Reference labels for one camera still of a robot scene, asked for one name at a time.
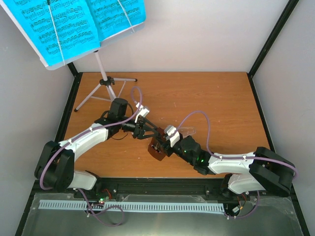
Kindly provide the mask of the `brown wooden metronome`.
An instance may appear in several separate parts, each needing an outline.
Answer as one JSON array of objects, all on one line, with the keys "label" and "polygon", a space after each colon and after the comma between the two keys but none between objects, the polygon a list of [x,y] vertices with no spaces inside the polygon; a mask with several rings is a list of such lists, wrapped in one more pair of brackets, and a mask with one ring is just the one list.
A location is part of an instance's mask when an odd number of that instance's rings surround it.
[{"label": "brown wooden metronome", "polygon": [[166,156],[163,151],[162,147],[159,144],[159,139],[165,137],[164,130],[160,127],[157,128],[158,133],[160,136],[158,138],[152,138],[150,144],[148,145],[148,152],[149,154],[158,161],[162,161],[163,158]]}]

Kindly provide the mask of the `clear plastic metronome cover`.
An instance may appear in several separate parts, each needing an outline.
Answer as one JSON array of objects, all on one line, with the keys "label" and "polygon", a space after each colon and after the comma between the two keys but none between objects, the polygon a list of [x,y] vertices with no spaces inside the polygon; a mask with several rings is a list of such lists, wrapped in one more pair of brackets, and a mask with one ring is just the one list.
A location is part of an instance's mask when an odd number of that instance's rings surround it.
[{"label": "clear plastic metronome cover", "polygon": [[178,129],[178,132],[182,134],[183,138],[187,136],[192,136],[196,133],[196,129],[194,126],[184,126]]}]

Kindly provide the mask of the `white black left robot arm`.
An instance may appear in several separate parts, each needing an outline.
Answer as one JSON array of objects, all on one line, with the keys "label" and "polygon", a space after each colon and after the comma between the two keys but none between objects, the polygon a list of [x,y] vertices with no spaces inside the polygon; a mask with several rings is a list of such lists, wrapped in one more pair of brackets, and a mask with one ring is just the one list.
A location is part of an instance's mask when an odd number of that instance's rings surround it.
[{"label": "white black left robot arm", "polygon": [[92,198],[102,194],[102,185],[97,182],[97,175],[88,171],[76,171],[74,164],[85,152],[112,138],[120,130],[131,132],[136,139],[145,139],[146,131],[157,134],[157,127],[145,120],[149,108],[136,104],[131,117],[126,117],[126,110],[131,105],[127,100],[116,98],[110,109],[94,123],[77,134],[61,142],[49,141],[45,144],[34,176],[43,190],[54,189],[63,192],[68,188],[84,189]]}]

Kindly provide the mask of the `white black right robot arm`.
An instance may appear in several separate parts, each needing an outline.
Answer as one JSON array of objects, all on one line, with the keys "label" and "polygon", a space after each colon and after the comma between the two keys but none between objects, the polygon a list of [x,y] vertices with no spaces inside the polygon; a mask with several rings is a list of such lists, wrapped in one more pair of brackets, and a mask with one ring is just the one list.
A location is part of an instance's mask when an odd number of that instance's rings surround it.
[{"label": "white black right robot arm", "polygon": [[267,191],[287,197],[296,176],[296,168],[291,162],[265,147],[244,154],[210,154],[192,136],[174,141],[156,140],[151,147],[159,160],[175,154],[202,175],[226,174],[225,188],[237,195]]}]

